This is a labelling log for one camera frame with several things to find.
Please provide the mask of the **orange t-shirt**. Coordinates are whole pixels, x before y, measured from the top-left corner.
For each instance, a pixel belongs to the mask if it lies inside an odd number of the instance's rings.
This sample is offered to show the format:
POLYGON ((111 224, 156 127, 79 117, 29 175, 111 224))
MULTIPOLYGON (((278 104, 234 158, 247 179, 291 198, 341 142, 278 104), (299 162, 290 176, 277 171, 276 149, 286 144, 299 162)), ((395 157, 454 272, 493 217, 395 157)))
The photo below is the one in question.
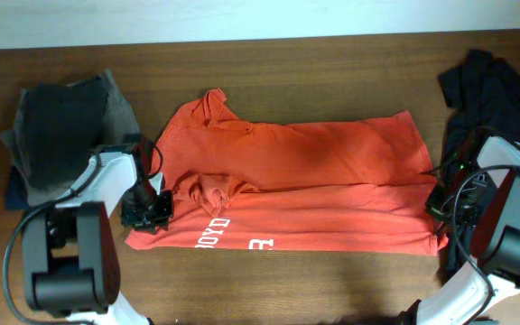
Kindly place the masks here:
POLYGON ((236 116, 220 89, 183 105, 153 158, 173 196, 165 229, 136 250, 177 246, 436 255, 425 211, 432 160, 410 113, 290 125, 236 116))

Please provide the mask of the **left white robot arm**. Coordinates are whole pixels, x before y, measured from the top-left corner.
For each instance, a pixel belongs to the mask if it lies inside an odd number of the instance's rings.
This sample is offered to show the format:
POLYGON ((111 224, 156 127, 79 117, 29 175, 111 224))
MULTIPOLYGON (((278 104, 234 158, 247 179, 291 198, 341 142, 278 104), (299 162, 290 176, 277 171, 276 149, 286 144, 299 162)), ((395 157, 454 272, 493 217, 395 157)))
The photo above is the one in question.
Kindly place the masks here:
POLYGON ((172 194, 152 162, 163 155, 149 140, 103 145, 88 167, 57 199, 27 212, 22 236, 27 305, 59 324, 149 324, 121 293, 120 265, 109 217, 154 234, 173 215, 172 194))

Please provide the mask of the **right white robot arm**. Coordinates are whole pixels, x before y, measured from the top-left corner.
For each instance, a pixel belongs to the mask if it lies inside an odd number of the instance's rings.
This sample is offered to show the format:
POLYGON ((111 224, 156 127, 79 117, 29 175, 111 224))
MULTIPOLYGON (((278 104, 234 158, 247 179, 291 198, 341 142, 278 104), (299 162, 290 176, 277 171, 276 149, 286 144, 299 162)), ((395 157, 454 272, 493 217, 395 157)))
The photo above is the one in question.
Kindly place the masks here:
POLYGON ((426 208, 449 227, 465 262, 438 292, 401 312, 399 324, 479 324, 520 293, 520 143, 474 131, 443 175, 426 208))

